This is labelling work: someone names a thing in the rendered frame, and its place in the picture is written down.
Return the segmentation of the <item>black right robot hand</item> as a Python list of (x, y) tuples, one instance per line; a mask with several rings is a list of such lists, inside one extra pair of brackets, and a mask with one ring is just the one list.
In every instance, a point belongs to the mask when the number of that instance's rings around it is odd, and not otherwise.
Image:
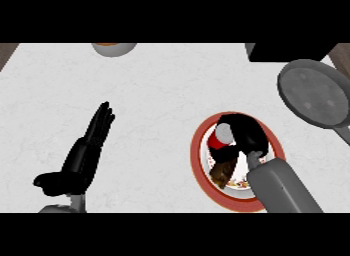
[(259, 152), (264, 157), (268, 152), (268, 140), (256, 120), (243, 114), (225, 114), (219, 117), (216, 124), (227, 123), (231, 128), (234, 144), (221, 148), (209, 149), (210, 157), (216, 163), (224, 163), (238, 157), (238, 153), (247, 155)]

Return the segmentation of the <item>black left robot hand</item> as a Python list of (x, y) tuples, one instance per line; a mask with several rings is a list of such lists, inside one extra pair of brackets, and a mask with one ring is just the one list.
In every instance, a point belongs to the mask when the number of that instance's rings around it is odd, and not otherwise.
[(108, 103), (104, 102), (94, 113), (83, 136), (75, 141), (60, 171), (44, 173), (33, 179), (33, 185), (42, 189), (46, 196), (85, 193), (94, 179), (113, 120), (114, 114)]

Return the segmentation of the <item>red can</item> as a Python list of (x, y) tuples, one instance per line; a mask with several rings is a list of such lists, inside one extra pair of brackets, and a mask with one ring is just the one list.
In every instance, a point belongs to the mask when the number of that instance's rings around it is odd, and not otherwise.
[(207, 137), (206, 145), (212, 149), (221, 149), (234, 144), (231, 128), (227, 123), (216, 124)]

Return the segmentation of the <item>red rimmed white plate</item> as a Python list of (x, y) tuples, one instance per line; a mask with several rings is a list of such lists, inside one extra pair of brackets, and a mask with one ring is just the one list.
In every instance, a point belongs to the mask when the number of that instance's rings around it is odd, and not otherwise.
[(219, 112), (203, 120), (191, 137), (190, 164), (193, 176), (206, 196), (221, 207), (235, 212), (259, 212), (264, 210), (264, 206), (253, 196), (249, 188), (237, 190), (227, 187), (224, 190), (219, 190), (210, 182), (210, 156), (207, 152), (206, 140), (213, 131), (216, 121), (222, 115), (227, 115), (227, 112)]

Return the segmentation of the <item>grey frying pan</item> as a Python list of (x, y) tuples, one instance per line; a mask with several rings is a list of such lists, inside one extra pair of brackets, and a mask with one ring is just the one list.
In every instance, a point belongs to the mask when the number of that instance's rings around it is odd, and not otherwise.
[(350, 79), (324, 63), (299, 59), (277, 75), (277, 91), (293, 114), (331, 129), (350, 146)]

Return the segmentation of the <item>black appliance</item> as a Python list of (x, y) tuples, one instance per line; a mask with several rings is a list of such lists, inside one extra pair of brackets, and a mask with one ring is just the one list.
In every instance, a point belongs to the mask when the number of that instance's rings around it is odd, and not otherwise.
[(250, 62), (290, 62), (297, 59), (320, 61), (336, 46), (334, 43), (246, 43), (246, 55)]

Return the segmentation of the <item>grey bowl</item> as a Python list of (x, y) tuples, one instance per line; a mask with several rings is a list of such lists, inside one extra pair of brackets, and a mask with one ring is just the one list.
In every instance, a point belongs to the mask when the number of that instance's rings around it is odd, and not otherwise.
[(92, 43), (95, 52), (104, 57), (119, 57), (135, 47), (135, 43)]

